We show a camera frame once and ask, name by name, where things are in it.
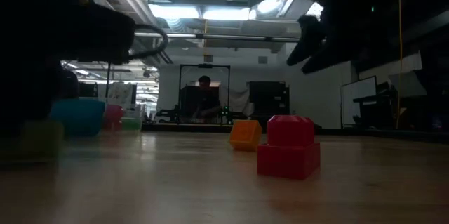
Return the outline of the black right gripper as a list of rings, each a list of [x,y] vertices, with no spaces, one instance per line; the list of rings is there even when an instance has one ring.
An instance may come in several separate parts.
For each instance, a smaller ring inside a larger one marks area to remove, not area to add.
[[[375,55],[379,35],[372,12],[377,0],[316,0],[323,10],[320,21],[314,15],[303,15],[297,21],[301,36],[286,61],[302,66],[311,74],[350,60],[368,59]]]

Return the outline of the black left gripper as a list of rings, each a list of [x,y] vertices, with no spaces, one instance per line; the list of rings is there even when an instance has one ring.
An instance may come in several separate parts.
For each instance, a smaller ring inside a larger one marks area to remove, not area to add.
[[[1,132],[18,133],[26,121],[44,120],[54,102],[79,97],[75,73],[59,64],[1,71]]]

